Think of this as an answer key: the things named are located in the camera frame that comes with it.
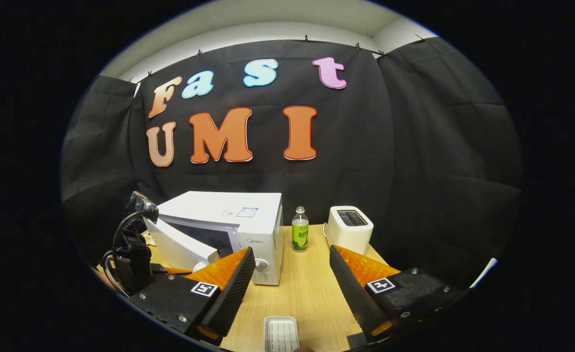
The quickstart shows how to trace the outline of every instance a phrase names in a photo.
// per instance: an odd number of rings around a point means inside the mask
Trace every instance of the wooden table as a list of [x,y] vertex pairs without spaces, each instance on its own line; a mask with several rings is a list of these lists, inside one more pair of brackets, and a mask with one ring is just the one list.
[[[235,352],[264,352],[264,319],[291,316],[296,319],[299,344],[315,352],[350,349],[349,335],[361,332],[335,275],[329,266],[329,246],[322,225],[310,225],[310,244],[305,253],[291,246],[290,226],[281,227],[284,238],[281,280],[278,286],[250,281],[244,301],[221,348]],[[151,246],[153,263],[169,266],[157,247]],[[368,245],[366,256],[387,264]]]

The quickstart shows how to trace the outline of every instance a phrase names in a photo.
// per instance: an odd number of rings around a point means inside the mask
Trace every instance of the orange letter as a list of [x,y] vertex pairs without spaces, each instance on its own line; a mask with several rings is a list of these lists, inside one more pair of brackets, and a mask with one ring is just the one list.
[[178,86],[182,80],[183,79],[181,77],[176,77],[155,88],[153,91],[153,93],[155,93],[155,100],[153,100],[153,109],[151,109],[151,112],[149,113],[149,118],[152,118],[158,113],[166,110],[164,99],[168,102],[170,98],[172,98],[172,93],[174,93],[174,88],[172,86]]
[[252,159],[246,140],[246,122],[250,113],[248,108],[230,110],[222,121],[220,130],[216,129],[216,123],[209,114],[198,113],[192,116],[190,118],[194,128],[194,154],[190,158],[192,163],[206,163],[209,160],[203,143],[207,145],[214,161],[218,161],[227,141],[229,145],[224,154],[227,162],[247,162]]
[[174,122],[164,123],[162,126],[162,131],[166,134],[166,154],[160,155],[159,149],[157,148],[157,134],[159,133],[159,127],[151,127],[146,131],[146,136],[149,138],[149,155],[151,156],[151,161],[157,167],[167,167],[172,163],[174,158],[174,146],[172,145],[172,130],[176,124]]
[[289,107],[283,109],[289,119],[289,146],[283,156],[288,160],[309,160],[316,157],[311,147],[311,119],[318,113],[310,107]]

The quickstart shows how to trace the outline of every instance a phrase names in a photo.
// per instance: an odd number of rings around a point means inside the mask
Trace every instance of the bottle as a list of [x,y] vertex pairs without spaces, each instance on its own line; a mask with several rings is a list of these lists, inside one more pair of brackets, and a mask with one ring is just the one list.
[[309,244],[310,220],[305,216],[305,208],[297,207],[292,218],[292,249],[305,252]]

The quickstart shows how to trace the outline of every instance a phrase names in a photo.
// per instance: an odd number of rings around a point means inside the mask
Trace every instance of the microwave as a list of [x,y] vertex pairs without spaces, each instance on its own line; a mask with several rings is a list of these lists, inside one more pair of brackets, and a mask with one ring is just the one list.
[[190,191],[157,207],[158,220],[216,249],[221,258],[252,247],[252,282],[279,284],[283,259],[280,193]]

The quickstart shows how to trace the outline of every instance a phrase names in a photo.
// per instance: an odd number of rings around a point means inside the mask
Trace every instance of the small white container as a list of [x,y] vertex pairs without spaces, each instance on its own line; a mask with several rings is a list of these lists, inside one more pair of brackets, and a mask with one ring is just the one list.
[[290,316],[264,319],[264,341],[265,352],[292,352],[299,348],[296,319]]

